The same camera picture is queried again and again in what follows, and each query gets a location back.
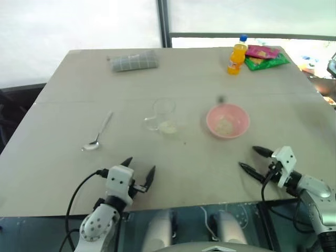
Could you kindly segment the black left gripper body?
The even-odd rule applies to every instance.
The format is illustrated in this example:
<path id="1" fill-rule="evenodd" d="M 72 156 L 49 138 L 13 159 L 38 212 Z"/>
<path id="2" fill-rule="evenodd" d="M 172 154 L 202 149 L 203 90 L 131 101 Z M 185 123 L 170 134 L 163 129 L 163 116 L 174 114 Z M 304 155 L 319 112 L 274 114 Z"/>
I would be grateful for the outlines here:
<path id="1" fill-rule="evenodd" d="M 129 185 L 128 195 L 131 198 L 134 198 L 137 195 L 138 192 L 140 192 L 140 193 L 146 193 L 147 192 L 147 188 L 145 186 L 143 186 L 143 185 L 137 185 L 135 183 L 135 180 L 132 179 L 131 183 Z"/>

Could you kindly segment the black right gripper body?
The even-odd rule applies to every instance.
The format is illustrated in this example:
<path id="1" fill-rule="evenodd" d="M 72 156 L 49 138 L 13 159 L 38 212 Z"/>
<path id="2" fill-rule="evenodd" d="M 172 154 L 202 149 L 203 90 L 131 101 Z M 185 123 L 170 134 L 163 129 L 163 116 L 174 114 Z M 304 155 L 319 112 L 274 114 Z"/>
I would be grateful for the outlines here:
<path id="1" fill-rule="evenodd" d="M 275 158 L 269 158 L 270 164 L 268 165 L 268 171 L 265 175 L 265 181 L 278 182 L 281 177 L 281 171 L 283 164 Z"/>

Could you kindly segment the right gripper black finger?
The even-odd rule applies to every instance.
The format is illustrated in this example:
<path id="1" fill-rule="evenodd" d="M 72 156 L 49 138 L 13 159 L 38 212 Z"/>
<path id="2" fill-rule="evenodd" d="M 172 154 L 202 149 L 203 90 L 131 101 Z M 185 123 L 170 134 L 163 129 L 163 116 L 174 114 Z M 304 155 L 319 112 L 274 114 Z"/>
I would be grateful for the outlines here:
<path id="1" fill-rule="evenodd" d="M 250 165 L 238 162 L 238 165 L 252 178 L 256 179 L 258 182 L 263 183 L 265 181 L 265 177 L 258 173 L 254 168 L 252 168 Z"/>
<path id="2" fill-rule="evenodd" d="M 262 147 L 262 146 L 253 146 L 252 149 L 257 153 L 259 154 L 260 156 L 263 156 L 265 158 L 270 158 L 273 154 L 273 151 L 268 149 L 268 148 L 265 148 L 265 147 Z"/>

